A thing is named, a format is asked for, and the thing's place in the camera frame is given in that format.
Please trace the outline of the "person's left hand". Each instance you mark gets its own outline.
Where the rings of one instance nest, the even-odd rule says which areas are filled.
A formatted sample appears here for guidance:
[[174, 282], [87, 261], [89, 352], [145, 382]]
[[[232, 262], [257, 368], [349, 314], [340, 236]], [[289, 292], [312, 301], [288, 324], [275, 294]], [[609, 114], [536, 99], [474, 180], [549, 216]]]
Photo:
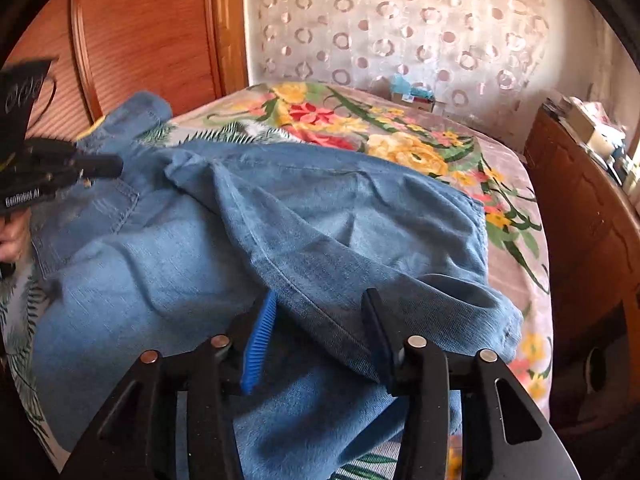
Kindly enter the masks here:
[[2, 263], [16, 263], [27, 249], [30, 242], [31, 214], [29, 209], [23, 209], [1, 220], [0, 261]]

